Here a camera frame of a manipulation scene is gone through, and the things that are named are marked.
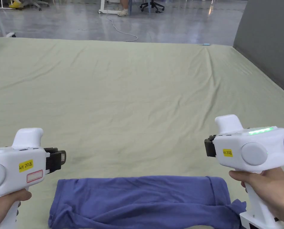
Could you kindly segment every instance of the white cable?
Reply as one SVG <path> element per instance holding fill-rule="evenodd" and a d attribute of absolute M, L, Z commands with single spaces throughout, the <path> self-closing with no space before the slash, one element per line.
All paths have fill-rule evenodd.
<path fill-rule="evenodd" d="M 122 31 L 119 31 L 116 27 L 115 27 L 115 25 L 114 25 L 114 23 L 113 23 L 113 20 L 111 20 L 110 18 L 108 18 L 108 20 L 110 20 L 111 22 L 112 22 L 112 25 L 113 25 L 113 27 L 119 32 L 119 33 L 122 33 L 122 34 L 125 34 L 125 35 L 130 35 L 130 36 L 133 36 L 133 37 L 136 37 L 136 39 L 134 39 L 134 40 L 130 40 L 130 41 L 123 41 L 123 42 L 132 42 L 132 41 L 136 41 L 137 39 L 139 39 L 136 35 L 133 35 L 133 34 L 129 34 L 129 33 L 123 33 Z"/>

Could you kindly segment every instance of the white controller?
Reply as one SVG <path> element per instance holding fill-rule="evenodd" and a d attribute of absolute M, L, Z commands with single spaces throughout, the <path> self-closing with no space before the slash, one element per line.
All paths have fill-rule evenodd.
<path fill-rule="evenodd" d="M 219 134 L 205 140 L 207 155 L 238 171 L 261 172 L 284 166 L 284 128 L 276 126 L 244 129 L 235 115 L 215 119 Z M 282 229 L 284 222 L 275 218 L 249 184 L 245 184 L 251 212 L 240 214 L 247 229 Z"/>
<path fill-rule="evenodd" d="M 0 196 L 37 184 L 46 174 L 61 169 L 66 152 L 41 148 L 41 128 L 20 129 L 11 147 L 0 147 Z M 14 203 L 0 224 L 0 229 L 16 229 L 18 202 Z"/>

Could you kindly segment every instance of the office chair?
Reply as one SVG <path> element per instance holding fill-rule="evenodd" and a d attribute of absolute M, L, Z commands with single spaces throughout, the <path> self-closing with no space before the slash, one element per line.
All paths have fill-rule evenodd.
<path fill-rule="evenodd" d="M 144 8 L 145 8 L 145 7 L 148 7 L 148 2 L 142 3 L 142 4 L 140 5 L 140 8 L 141 8 L 141 11 L 142 11 L 142 12 L 144 11 Z M 161 12 L 164 11 L 164 6 L 163 6 L 163 5 L 160 5 L 160 4 L 156 3 L 156 2 L 154 2 L 153 0 L 151 0 L 151 8 L 155 8 L 155 9 L 156 9 L 156 13 L 161 13 Z"/>
<path fill-rule="evenodd" d="M 39 0 L 24 0 L 23 4 L 21 5 L 22 8 L 24 8 L 27 5 L 35 5 L 38 7 L 39 11 L 41 11 L 41 6 L 39 4 L 45 4 L 47 7 L 50 7 L 48 2 L 45 1 L 39 1 Z"/>

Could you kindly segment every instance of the person's leg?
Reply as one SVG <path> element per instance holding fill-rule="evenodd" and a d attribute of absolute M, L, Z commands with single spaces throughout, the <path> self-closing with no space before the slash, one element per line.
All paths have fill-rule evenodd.
<path fill-rule="evenodd" d="M 120 0 L 123 10 L 118 12 L 118 16 L 128 16 L 128 0 Z"/>

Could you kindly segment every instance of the reflective floor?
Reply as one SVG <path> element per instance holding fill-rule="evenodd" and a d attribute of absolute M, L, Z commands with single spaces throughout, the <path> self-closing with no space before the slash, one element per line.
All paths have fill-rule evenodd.
<path fill-rule="evenodd" d="M 0 10 L 7 32 L 17 37 L 73 40 L 126 41 L 138 36 L 137 42 L 211 43 L 232 45 L 246 1 L 241 0 L 166 0 L 163 13 L 141 12 L 139 0 L 133 0 L 132 15 L 98 14 L 100 0 L 60 0 L 43 7 Z M 116 3 L 108 7 L 113 9 Z"/>

